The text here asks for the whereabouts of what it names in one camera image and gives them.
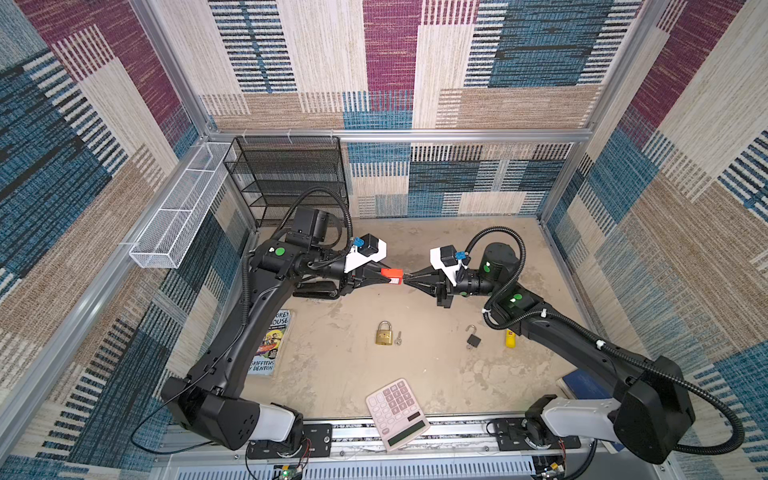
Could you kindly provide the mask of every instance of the orange object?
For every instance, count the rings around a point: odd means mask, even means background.
[[[382,275],[389,278],[390,283],[402,283],[402,268],[382,268]]]

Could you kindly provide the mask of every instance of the blue book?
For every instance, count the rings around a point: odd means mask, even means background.
[[[594,381],[583,370],[575,370],[558,380],[558,386],[563,389],[565,395],[578,400],[602,400],[609,399],[611,394],[600,384]],[[621,443],[603,442],[609,452],[620,452],[624,449]]]

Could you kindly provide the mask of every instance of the patterned carpet wall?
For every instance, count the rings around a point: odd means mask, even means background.
[[[746,427],[688,478],[768,478],[768,2],[673,0],[548,222],[598,329]],[[728,428],[694,399],[686,441]]]
[[[541,211],[571,144],[342,144],[353,217]]]
[[[0,0],[0,112],[2,402],[197,134],[127,0]],[[210,341],[247,228],[234,194],[182,268],[131,272],[0,478],[147,471],[127,434]]]
[[[185,376],[213,339],[248,238],[226,187],[180,268],[134,267],[67,366],[0,478],[146,478],[154,456],[130,435],[161,405],[168,376]],[[137,439],[159,449],[163,409]]]
[[[583,127],[640,0],[158,0],[222,131]],[[560,144],[348,144],[361,217],[536,214]]]

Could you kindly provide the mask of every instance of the book cover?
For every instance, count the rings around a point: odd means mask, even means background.
[[[288,325],[290,325],[290,317],[290,310],[277,312],[261,341],[261,345],[259,345],[256,355],[250,362],[248,375],[273,375],[277,360],[280,357],[280,350],[283,349],[283,342],[288,331]]]

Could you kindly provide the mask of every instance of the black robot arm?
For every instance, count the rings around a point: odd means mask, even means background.
[[[480,267],[469,269],[470,250],[491,232],[513,236],[520,259],[509,245],[491,243]],[[660,464],[672,450],[719,455],[732,452],[743,442],[744,431],[736,414],[718,398],[683,380],[675,362],[664,356],[650,360],[624,350],[525,289],[517,281],[525,263],[525,246],[514,231],[506,227],[485,229],[465,252],[457,252],[453,246],[432,249],[430,260],[431,267],[405,275],[403,283],[434,296],[438,306],[445,308],[451,306],[454,295],[490,296],[482,309],[488,326],[511,329],[546,346],[589,373],[612,396],[613,400],[599,405],[542,397],[526,412],[527,433],[533,443],[548,445],[557,437],[584,435],[619,441],[643,460]],[[711,447],[678,443],[696,419],[689,392],[720,410],[733,429],[729,440]],[[587,417],[588,410],[595,415]]]
[[[229,449],[238,449],[249,439],[273,442],[284,453],[300,447],[301,414],[240,398],[251,360],[272,320],[291,295],[333,300],[361,286],[390,282],[381,274],[386,267],[382,263],[360,257],[358,263],[365,263],[354,268],[347,263],[348,255],[365,257],[375,250],[379,244],[375,237],[364,236],[359,247],[356,244],[342,257],[323,247],[327,215],[299,207],[290,229],[278,230],[247,258],[243,269],[247,293],[186,377],[169,378],[161,391],[184,428]]]

